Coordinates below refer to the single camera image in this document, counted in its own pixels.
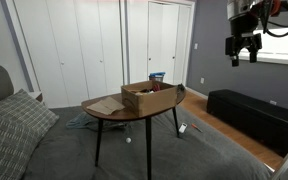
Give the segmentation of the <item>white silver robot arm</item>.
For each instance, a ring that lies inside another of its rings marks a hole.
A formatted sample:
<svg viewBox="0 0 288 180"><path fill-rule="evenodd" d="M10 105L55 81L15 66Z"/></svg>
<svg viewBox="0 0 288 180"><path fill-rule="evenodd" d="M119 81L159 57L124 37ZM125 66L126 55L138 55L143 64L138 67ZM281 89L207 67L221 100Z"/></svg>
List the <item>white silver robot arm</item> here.
<svg viewBox="0 0 288 180"><path fill-rule="evenodd" d="M262 23L267 31L268 18L276 15L281 8L281 0L228 0L227 19L230 22L231 36L225 41L225 54L232 66L239 65L239 53L243 48L249 52L249 61L257 61L257 53L262 48L260 34L253 31Z"/></svg>

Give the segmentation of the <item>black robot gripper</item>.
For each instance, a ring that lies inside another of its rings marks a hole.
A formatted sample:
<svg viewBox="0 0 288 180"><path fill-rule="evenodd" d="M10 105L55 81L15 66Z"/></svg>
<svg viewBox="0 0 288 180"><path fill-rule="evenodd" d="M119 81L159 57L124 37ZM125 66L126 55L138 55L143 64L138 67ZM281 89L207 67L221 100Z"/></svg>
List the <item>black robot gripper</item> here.
<svg viewBox="0 0 288 180"><path fill-rule="evenodd" d="M250 53L250 63L257 62L257 53L262 48L261 34L231 36L225 42L225 54L231 56L232 66L239 66L239 53L246 48Z"/></svg>

